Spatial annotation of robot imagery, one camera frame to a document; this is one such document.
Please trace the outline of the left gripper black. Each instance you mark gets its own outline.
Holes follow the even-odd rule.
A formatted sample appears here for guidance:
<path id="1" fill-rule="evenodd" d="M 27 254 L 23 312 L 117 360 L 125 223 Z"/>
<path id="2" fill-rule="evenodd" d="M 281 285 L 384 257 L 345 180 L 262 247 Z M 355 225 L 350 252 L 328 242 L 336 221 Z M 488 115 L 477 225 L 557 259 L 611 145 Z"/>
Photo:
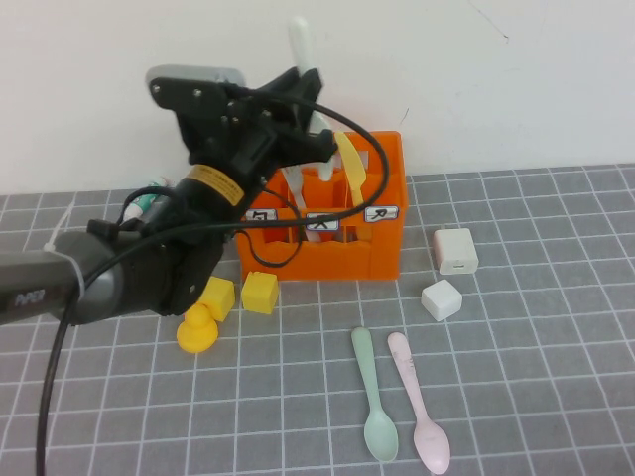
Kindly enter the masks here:
<path id="1" fill-rule="evenodd" d="M 326 163 L 330 130 L 309 131 L 322 89 L 317 69 L 290 68 L 253 90 L 236 85 L 174 85 L 172 110 L 193 165 L 227 175 L 252 194 L 280 167 Z"/>

